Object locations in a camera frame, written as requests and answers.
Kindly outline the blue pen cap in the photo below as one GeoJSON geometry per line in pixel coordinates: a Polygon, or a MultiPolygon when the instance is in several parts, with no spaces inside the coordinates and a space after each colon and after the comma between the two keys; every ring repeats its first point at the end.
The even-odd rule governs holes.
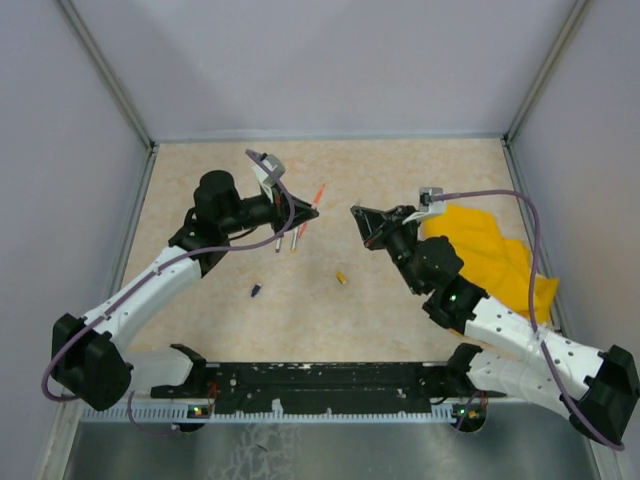
{"type": "Polygon", "coordinates": [[[259,284],[259,283],[255,284],[251,289],[250,296],[252,298],[255,298],[260,293],[261,289],[262,289],[262,285],[261,284],[259,284]]]}

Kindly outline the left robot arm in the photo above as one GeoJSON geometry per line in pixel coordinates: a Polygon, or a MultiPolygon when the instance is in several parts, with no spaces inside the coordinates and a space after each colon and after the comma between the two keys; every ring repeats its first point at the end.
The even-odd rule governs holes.
{"type": "Polygon", "coordinates": [[[160,255],[122,290],[80,317],[65,314],[53,326],[51,361],[41,380],[46,398],[80,399],[96,411],[126,394],[176,388],[201,394],[208,384],[205,359],[174,345],[164,350],[129,352],[141,329],[175,296],[209,274],[232,250],[233,234],[270,226],[275,237],[318,217],[310,203],[291,195],[272,173],[261,193],[241,198],[233,176],[206,173],[194,192],[194,206],[160,255]],[[50,380],[68,390],[53,394],[50,380]]]}

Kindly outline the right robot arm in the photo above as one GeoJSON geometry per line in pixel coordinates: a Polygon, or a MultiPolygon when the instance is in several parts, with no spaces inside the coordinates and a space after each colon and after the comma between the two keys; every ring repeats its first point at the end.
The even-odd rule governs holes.
{"type": "Polygon", "coordinates": [[[451,357],[448,387],[527,400],[567,419],[588,438],[622,450],[639,400],[634,358],[613,345],[582,345],[509,309],[461,275],[463,261],[444,236],[421,240],[422,212],[407,205],[350,209],[366,249],[384,250],[429,318],[470,338],[451,357]]]}

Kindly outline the white yellow marker pen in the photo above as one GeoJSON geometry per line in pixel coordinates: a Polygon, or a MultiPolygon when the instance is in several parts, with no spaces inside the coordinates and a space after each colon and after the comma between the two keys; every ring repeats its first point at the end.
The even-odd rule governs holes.
{"type": "Polygon", "coordinates": [[[297,244],[299,240],[299,231],[300,231],[300,227],[296,227],[292,232],[292,240],[291,240],[291,246],[290,246],[290,251],[292,253],[295,253],[297,250],[297,244]]]}

